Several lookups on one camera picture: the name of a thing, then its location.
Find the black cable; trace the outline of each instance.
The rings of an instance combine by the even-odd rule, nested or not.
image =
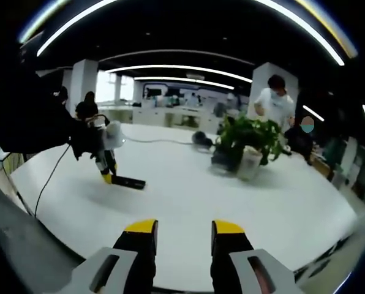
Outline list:
[[[176,140],[164,140],[164,139],[157,139],[157,140],[137,140],[137,139],[133,139],[133,138],[129,138],[127,136],[124,135],[124,138],[127,139],[128,141],[132,141],[132,142],[137,142],[137,143],[157,143],[157,142],[167,142],[167,143],[176,143],[176,144],[181,144],[181,145],[192,145],[192,142],[180,142],[180,141],[176,141]]]
[[[38,204],[40,203],[40,199],[41,199],[41,195],[43,190],[46,188],[47,184],[49,183],[51,177],[53,176],[53,173],[55,172],[56,168],[58,167],[61,159],[64,157],[64,155],[66,154],[66,152],[68,151],[68,149],[70,148],[70,145],[68,145],[67,149],[63,152],[63,154],[60,156],[59,160],[57,161],[55,167],[53,168],[52,172],[50,173],[49,178],[47,179],[46,183],[43,185],[43,188],[41,189],[40,195],[38,196],[37,199],[37,204],[36,204],[36,209],[34,210],[34,217],[37,217],[37,209],[38,209]]]

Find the black jacket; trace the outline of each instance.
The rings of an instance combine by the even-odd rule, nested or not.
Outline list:
[[[294,126],[285,133],[287,139],[287,145],[290,146],[292,151],[300,153],[308,159],[313,150],[313,139],[305,133],[301,126]]]
[[[37,153],[69,141],[78,125],[48,92],[40,77],[21,63],[15,39],[0,35],[0,147]]]

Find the office desk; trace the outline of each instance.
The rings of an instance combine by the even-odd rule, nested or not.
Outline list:
[[[208,109],[203,107],[146,108],[128,105],[100,105],[99,111],[108,118],[121,121],[122,123],[177,128],[184,128],[179,126],[183,116],[193,116],[198,118],[198,127],[191,129],[201,130],[207,134],[216,134],[219,123],[222,121],[222,118],[215,117]]]
[[[190,142],[192,132],[123,124],[140,140]],[[65,146],[22,165],[13,181],[31,209]],[[154,286],[210,292],[211,221],[245,229],[290,270],[310,263],[347,234],[356,214],[314,168],[298,156],[280,156],[252,183],[211,172],[211,155],[177,143],[126,141],[116,150],[118,173],[143,179],[143,191],[107,185],[89,154],[63,157],[40,200],[38,218],[63,243],[88,258],[114,245],[124,227],[159,220]]]

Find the white t-shirt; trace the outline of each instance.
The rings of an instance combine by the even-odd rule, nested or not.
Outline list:
[[[287,118],[294,116],[294,102],[288,94],[279,97],[271,89],[265,88],[256,99],[255,105],[261,105],[264,108],[264,117],[278,123],[282,130],[290,127],[287,125]]]
[[[187,100],[186,106],[196,107],[199,105],[199,99],[196,96],[190,96]]]

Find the floor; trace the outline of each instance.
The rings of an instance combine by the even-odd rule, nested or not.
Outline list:
[[[14,204],[16,204],[23,211],[26,211],[22,202],[17,196],[14,186],[10,182],[10,179],[7,177],[4,170],[0,171],[0,189],[11,199],[11,201],[14,202]]]
[[[365,204],[346,186],[340,192],[359,217],[358,229],[350,241],[336,254],[331,263],[317,276],[310,278],[301,289],[306,294],[333,294],[356,265],[365,249]]]

